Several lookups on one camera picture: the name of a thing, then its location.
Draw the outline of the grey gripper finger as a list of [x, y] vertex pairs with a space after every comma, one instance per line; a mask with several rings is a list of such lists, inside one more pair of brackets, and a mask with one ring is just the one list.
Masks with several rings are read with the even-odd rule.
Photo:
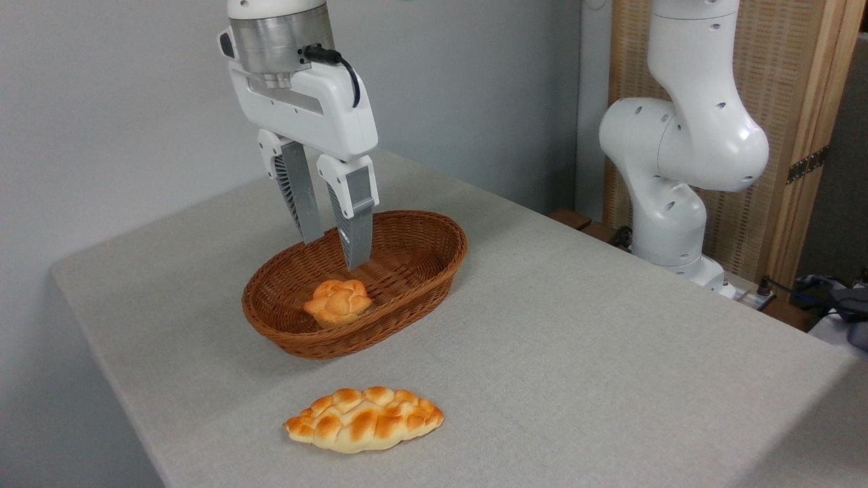
[[370, 259], [373, 207], [380, 203], [372, 159], [341, 161], [322, 154], [317, 171], [328, 183], [347, 268], [359, 268]]
[[278, 182], [286, 207], [309, 244], [323, 236], [304, 146], [266, 129], [258, 130], [258, 147], [270, 179]]

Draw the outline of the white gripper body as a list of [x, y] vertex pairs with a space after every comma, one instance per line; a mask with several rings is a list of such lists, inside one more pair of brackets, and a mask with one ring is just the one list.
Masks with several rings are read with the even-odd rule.
[[231, 30], [220, 35], [242, 111], [251, 123], [342, 161], [369, 154], [378, 132], [365, 84], [342, 64], [314, 62], [291, 74], [289, 87], [267, 87], [245, 72]]

